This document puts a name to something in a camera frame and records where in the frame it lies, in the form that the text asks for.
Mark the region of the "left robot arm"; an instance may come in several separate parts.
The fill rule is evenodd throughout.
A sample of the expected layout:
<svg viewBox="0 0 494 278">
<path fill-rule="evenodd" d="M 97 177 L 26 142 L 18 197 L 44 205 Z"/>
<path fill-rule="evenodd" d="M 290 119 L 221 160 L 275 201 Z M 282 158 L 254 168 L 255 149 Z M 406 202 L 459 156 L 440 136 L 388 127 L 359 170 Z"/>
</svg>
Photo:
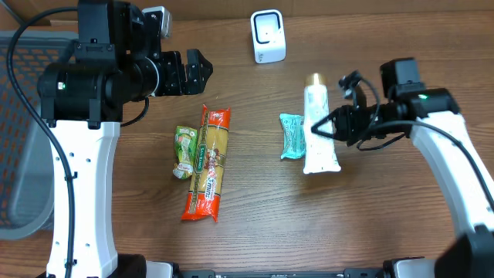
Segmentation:
<svg viewBox="0 0 494 278">
<path fill-rule="evenodd" d="M 54 230 L 49 277 L 121 274 L 111 202 L 126 103 L 202 93 L 213 67 L 197 49 L 165 52 L 171 13 L 121 1 L 81 1 L 73 62 L 39 79 L 41 116 L 55 137 Z"/>
</svg>

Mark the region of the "teal snack packet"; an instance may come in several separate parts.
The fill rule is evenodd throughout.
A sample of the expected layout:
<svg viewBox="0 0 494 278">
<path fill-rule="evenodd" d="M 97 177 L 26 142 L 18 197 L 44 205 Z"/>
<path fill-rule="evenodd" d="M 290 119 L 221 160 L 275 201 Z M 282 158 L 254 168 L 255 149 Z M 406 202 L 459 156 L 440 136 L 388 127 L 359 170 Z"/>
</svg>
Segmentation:
<svg viewBox="0 0 494 278">
<path fill-rule="evenodd" d="M 300 159 L 306 153 L 306 142 L 303 131 L 304 117 L 295 114 L 280 114 L 283 128 L 283 151 L 281 159 Z"/>
</svg>

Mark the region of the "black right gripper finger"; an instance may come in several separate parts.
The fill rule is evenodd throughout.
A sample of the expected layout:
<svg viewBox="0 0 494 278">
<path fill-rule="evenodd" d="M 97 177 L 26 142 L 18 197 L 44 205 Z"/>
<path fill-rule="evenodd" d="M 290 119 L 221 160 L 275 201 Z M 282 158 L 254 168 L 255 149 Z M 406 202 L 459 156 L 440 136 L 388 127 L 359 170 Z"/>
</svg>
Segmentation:
<svg viewBox="0 0 494 278">
<path fill-rule="evenodd" d="M 311 132 L 335 141 L 347 142 L 347 132 L 333 127 L 331 131 L 324 131 L 322 127 L 311 127 Z"/>
<path fill-rule="evenodd" d="M 319 127 L 323 126 L 324 124 L 329 123 L 330 121 L 332 122 L 337 122 L 340 118 L 343 117 L 345 111 L 345 107 L 339 107 L 332 112 L 330 112 L 327 116 L 323 117 L 322 119 L 318 120 L 312 127 L 312 130 L 317 130 Z"/>
</svg>

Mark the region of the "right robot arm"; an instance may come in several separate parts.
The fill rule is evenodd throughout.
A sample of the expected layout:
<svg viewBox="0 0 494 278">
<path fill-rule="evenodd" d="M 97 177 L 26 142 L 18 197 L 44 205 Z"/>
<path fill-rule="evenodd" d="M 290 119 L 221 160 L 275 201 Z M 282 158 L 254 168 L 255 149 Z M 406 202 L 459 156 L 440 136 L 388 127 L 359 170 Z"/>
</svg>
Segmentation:
<svg viewBox="0 0 494 278">
<path fill-rule="evenodd" d="M 384 261 L 373 277 L 491 277 L 493 275 L 493 179 L 473 146 L 459 105 L 445 88 L 428 89 L 413 58 L 380 67 L 387 103 L 367 105 L 354 71 L 338 86 L 350 105 L 305 120 L 306 138 L 360 147 L 389 134 L 407 137 L 428 162 L 455 226 L 455 242 L 437 259 Z"/>
</svg>

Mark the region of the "orange spaghetti packet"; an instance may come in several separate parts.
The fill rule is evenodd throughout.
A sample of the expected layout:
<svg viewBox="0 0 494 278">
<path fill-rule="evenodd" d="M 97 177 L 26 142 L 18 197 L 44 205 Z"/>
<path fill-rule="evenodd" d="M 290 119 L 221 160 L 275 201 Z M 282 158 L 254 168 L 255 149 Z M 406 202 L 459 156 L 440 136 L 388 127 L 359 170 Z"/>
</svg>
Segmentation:
<svg viewBox="0 0 494 278">
<path fill-rule="evenodd" d="M 195 163 L 183 220 L 218 220 L 228 147 L 231 109 L 202 108 Z"/>
</svg>

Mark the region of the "white tube with gold cap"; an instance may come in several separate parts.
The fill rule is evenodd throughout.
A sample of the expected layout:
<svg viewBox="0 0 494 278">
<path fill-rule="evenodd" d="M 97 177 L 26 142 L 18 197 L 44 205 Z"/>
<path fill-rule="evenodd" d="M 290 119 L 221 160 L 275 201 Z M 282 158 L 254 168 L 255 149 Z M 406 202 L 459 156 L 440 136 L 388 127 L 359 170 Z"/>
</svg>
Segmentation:
<svg viewBox="0 0 494 278">
<path fill-rule="evenodd" d="M 311 127 L 330 113 L 327 82 L 320 73 L 311 73 L 304 83 L 303 132 L 306 154 L 303 173 L 339 172 L 333 139 L 314 134 Z"/>
</svg>

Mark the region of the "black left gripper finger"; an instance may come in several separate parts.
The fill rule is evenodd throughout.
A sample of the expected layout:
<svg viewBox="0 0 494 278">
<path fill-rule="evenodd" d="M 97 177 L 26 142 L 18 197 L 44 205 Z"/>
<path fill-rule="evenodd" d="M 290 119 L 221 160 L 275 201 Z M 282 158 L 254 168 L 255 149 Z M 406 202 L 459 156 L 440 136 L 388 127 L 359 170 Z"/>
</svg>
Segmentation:
<svg viewBox="0 0 494 278">
<path fill-rule="evenodd" d="M 188 49 L 185 70 L 187 77 L 210 77 L 213 73 L 213 65 L 198 49 Z"/>
<path fill-rule="evenodd" d="M 203 93 L 208 78 L 211 75 L 211 68 L 207 66 L 186 66 L 185 94 L 196 95 Z"/>
</svg>

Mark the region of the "green juice pouch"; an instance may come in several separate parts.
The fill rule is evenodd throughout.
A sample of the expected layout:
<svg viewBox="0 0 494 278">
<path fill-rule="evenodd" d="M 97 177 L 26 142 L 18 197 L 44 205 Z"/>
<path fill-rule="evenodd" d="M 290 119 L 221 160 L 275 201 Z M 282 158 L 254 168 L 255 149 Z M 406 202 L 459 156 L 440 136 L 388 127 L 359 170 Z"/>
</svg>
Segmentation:
<svg viewBox="0 0 494 278">
<path fill-rule="evenodd" d="M 178 162 L 174 165 L 173 174 L 177 178 L 187 179 L 192 176 L 195 166 L 195 155 L 198 141 L 196 129 L 177 126 L 174 136 L 174 149 Z"/>
</svg>

